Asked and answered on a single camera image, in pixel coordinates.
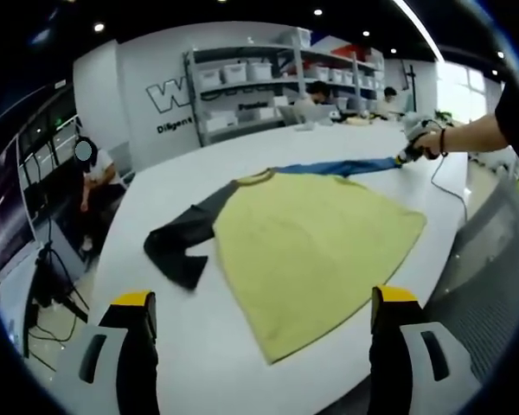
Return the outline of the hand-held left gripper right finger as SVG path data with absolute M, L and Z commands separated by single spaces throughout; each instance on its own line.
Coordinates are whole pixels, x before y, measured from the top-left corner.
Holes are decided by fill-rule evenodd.
M 370 414 L 458 414 L 481 384 L 471 355 L 408 290 L 372 291 Z

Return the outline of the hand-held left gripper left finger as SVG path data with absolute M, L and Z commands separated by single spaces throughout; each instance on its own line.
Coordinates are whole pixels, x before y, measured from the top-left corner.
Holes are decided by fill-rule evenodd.
M 116 298 L 63 350 L 55 400 L 66 414 L 158 414 L 156 297 Z

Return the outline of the person's right hand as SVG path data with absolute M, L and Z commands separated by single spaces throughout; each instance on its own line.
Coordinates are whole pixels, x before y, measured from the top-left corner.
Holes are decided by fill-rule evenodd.
M 414 148 L 428 160 L 438 159 L 440 156 L 447 156 L 444 146 L 445 129 L 429 132 L 417 139 Z

